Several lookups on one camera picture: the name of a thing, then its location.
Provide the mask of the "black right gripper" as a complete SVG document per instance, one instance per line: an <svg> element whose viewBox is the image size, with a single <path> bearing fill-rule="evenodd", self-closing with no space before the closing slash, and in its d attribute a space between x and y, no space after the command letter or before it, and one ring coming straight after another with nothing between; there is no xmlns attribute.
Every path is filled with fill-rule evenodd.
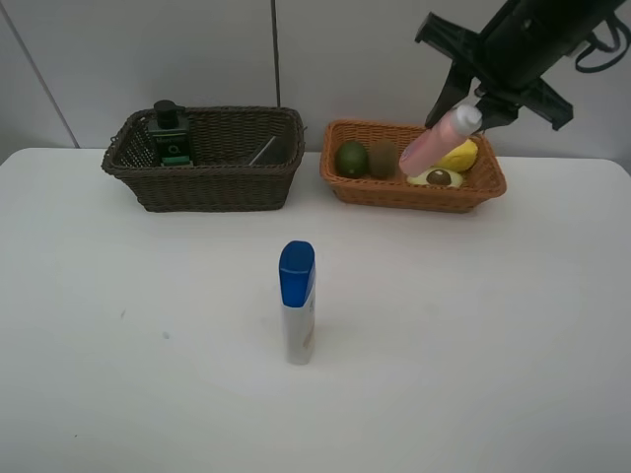
<svg viewBox="0 0 631 473"><path fill-rule="evenodd" d="M479 81L476 108L482 114L479 133L511 125L523 107L555 131L574 118L573 106L541 78L558 58L543 51L542 43L526 32L525 22L507 15L478 34L433 13L426 17L415 41L427 43L452 61L426 127L434 127L466 99L475 79Z"/></svg>

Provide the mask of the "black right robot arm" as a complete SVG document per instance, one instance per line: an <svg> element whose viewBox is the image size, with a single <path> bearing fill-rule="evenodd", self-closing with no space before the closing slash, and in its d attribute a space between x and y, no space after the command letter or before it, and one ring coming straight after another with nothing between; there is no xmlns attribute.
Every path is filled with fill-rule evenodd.
<svg viewBox="0 0 631 473"><path fill-rule="evenodd" d="M584 74L617 64L630 48L630 29L615 14L618 1L508 1L476 33L429 14L415 40L451 59L443 88L425 125L433 127L448 111L475 94L484 130L504 127L525 107L559 130L574 117L573 106L555 92L543 74L565 56L583 60L600 51L611 60L577 64Z"/></svg>

